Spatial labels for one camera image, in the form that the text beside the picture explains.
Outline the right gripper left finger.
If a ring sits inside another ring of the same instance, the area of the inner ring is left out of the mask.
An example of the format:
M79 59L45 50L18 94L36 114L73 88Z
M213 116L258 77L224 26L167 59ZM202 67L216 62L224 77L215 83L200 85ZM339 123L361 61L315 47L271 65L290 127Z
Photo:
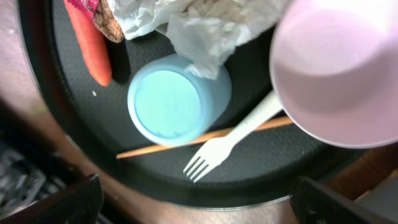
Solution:
M91 174L27 208L1 220L1 224L95 224L104 202L98 174Z

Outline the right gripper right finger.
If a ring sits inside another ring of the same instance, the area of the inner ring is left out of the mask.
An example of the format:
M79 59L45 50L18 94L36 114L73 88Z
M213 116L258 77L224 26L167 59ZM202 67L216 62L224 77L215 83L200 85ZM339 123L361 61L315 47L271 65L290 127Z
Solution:
M299 224L397 224L306 177L295 181L290 205Z

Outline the wooden chopstick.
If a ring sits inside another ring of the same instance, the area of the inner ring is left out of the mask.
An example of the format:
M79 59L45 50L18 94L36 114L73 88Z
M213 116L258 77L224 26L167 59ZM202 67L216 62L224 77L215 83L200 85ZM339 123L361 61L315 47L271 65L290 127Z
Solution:
M257 129L255 129L254 132L258 132L258 131L262 131L262 130L266 130L266 129L278 128L278 127L286 126L286 125L289 125L292 123L293 123L293 121L288 116L283 116L283 117L275 118L275 119L272 119L270 121L263 123ZM233 128L226 128L226 129L221 129L221 130L206 133L206 134L200 136L198 139L196 139L188 144L185 144L185 146L203 143L212 138L223 137L223 136L227 135L229 132L231 132L232 130L233 130ZM154 153L154 152L166 151L166 150L173 149L173 148L176 148L176 146L152 145L152 146L142 147L139 149L134 149L131 151L119 153L116 155L116 159L124 159L124 158L128 158L128 157L140 156L140 155L150 154L150 153Z

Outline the white plastic fork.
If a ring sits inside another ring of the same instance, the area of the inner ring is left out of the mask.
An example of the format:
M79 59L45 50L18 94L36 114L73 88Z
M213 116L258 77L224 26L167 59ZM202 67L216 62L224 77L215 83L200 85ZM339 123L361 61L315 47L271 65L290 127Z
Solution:
M238 142L256 128L270 120L282 110L275 91L271 91L235 128L227 135L208 140L191 158L183 173L192 181L198 182L215 167L228 158Z

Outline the light blue cup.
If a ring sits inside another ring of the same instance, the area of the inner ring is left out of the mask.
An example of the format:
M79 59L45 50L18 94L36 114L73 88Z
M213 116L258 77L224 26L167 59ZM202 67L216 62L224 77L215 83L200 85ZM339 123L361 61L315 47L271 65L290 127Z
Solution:
M154 60L134 75L127 92L132 122L148 140L182 146L205 133L224 113L232 84L224 66L216 79L190 71L192 62L177 54Z

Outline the pink bowl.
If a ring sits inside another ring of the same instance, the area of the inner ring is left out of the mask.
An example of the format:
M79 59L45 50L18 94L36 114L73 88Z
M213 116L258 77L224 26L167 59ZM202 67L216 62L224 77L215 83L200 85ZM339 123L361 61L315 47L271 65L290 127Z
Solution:
M270 71L284 111L312 137L347 148L397 142L397 0L292 1Z

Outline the orange carrot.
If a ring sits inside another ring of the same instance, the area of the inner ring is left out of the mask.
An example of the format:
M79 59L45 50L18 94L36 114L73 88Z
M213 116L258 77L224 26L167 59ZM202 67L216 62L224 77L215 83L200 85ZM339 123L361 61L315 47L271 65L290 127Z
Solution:
M83 12L68 0L63 2L90 75L99 85L108 86L112 79L112 69L104 35L93 22L95 12Z

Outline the brown walnut cookie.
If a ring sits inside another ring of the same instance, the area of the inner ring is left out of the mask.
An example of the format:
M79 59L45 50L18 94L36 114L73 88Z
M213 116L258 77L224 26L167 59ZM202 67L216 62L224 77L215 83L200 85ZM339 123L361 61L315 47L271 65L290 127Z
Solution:
M99 0L93 22L96 28L110 41L120 43L124 39L119 22L114 18L107 0Z

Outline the red snack wrapper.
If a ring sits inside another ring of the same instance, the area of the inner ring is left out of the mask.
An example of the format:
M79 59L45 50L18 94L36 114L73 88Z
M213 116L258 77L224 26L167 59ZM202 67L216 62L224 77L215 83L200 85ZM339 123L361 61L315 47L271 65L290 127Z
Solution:
M68 0L68 2L83 12L94 13L100 0Z

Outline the white napkin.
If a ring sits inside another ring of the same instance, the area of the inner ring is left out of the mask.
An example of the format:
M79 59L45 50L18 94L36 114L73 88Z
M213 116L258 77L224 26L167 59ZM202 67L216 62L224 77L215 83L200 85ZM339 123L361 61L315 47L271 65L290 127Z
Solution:
M236 47L255 39L282 16L289 0L110 0L108 6L128 40L160 30L187 70L216 80Z

